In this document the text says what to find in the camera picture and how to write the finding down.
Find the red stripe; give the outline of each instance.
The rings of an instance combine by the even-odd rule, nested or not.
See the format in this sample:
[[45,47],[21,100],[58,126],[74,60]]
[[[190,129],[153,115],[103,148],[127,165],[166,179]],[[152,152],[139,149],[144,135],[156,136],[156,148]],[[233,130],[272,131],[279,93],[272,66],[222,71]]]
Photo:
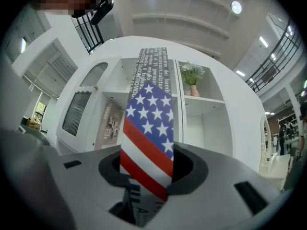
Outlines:
[[148,191],[166,201],[166,189],[146,174],[122,149],[120,151],[120,165]]
[[167,175],[173,177],[173,161],[154,145],[133,123],[125,118],[124,134],[140,149],[156,166]]

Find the railing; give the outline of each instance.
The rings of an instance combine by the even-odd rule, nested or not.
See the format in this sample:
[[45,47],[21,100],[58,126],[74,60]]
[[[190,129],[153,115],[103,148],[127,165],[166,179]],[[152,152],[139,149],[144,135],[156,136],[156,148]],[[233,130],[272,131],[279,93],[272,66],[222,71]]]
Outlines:
[[82,17],[72,19],[73,21],[77,21],[77,25],[74,21],[76,30],[89,54],[91,54],[97,46],[104,43],[98,25],[93,26],[91,24],[93,14],[93,11],[90,11]]
[[284,32],[273,51],[254,74],[246,80],[255,93],[270,83],[286,67],[301,44],[299,32],[291,20],[283,30]]

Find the pink vase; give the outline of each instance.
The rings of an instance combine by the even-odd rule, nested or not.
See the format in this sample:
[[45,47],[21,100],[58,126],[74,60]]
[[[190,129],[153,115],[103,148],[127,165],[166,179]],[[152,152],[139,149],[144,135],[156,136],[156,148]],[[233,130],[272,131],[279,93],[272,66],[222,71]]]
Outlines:
[[197,91],[196,85],[190,86],[190,89],[191,89],[191,96],[200,97],[200,94]]

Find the white star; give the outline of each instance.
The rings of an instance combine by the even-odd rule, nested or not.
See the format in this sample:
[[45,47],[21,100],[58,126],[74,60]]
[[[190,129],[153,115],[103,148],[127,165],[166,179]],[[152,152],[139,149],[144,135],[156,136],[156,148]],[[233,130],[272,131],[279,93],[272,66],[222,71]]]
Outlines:
[[169,101],[170,101],[170,100],[171,100],[171,99],[167,99],[166,96],[165,96],[164,99],[161,100],[161,101],[163,102],[163,106],[165,106],[165,105],[169,105],[169,106],[170,106],[170,104],[169,104]]
[[149,106],[151,106],[151,105],[157,105],[156,104],[156,101],[158,100],[158,98],[154,98],[153,96],[152,96],[152,98],[151,99],[148,99],[149,100],[149,102],[150,102],[150,105]]
[[161,113],[163,111],[159,111],[158,110],[158,107],[155,109],[155,112],[152,112],[154,114],[154,119],[156,120],[157,118],[160,118],[162,120],[162,117],[161,117]]
[[140,119],[142,119],[142,117],[145,117],[146,119],[147,119],[147,113],[148,113],[149,111],[145,111],[145,109],[144,109],[144,107],[143,107],[143,109],[141,110],[141,111],[139,111],[139,113],[141,114],[141,117],[140,117]]
[[165,151],[164,152],[167,152],[168,150],[170,151],[173,151],[173,142],[169,142],[168,138],[166,139],[166,143],[162,143],[162,145],[165,147]]
[[143,126],[143,128],[145,129],[144,134],[146,134],[147,132],[149,132],[149,133],[152,134],[152,126],[154,126],[154,125],[150,125],[150,124],[148,123],[148,120],[147,120],[146,124],[145,124],[145,125],[142,125],[142,126]]
[[171,121],[172,119],[174,119],[174,114],[172,109],[169,110],[169,113],[166,114],[169,118],[168,121]]
[[139,103],[144,104],[143,100],[145,99],[145,97],[142,97],[141,94],[140,94],[140,96],[138,98],[135,98],[135,99],[138,100],[138,102],[136,104],[139,104]]
[[150,85],[148,84],[148,87],[147,87],[147,88],[144,88],[144,89],[146,90],[146,94],[147,94],[148,92],[152,93],[153,87],[150,87]]
[[135,109],[132,108],[132,105],[126,111],[128,112],[127,117],[129,117],[130,115],[134,116],[133,112],[135,111]]
[[168,129],[168,127],[165,127],[163,125],[163,123],[161,123],[161,127],[157,127],[157,129],[160,131],[159,136],[162,136],[162,135],[166,135],[167,136],[166,130]]

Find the ceiling light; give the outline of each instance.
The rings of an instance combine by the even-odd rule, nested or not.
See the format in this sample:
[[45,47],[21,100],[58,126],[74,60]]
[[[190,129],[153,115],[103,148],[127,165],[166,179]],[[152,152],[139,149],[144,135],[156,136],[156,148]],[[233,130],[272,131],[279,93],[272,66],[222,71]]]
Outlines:
[[242,12],[242,6],[241,6],[241,4],[240,4],[239,2],[237,2],[237,1],[233,1],[233,2],[231,3],[231,9],[232,9],[232,11],[233,11],[234,13],[236,13],[236,14],[240,14],[240,13]]
[[271,57],[273,58],[273,60],[276,60],[275,54],[271,54]]
[[26,40],[25,37],[23,37],[23,38],[21,39],[21,49],[20,49],[20,52],[21,52],[21,53],[24,52],[26,46],[27,46],[27,40]]
[[240,74],[240,75],[243,76],[243,77],[245,76],[245,74],[244,74],[243,72],[239,71],[239,70],[236,71],[236,72],[237,72],[237,74]]
[[267,48],[269,45],[267,44],[267,42],[263,39],[263,37],[261,36],[259,38],[259,40],[263,43],[263,45]]

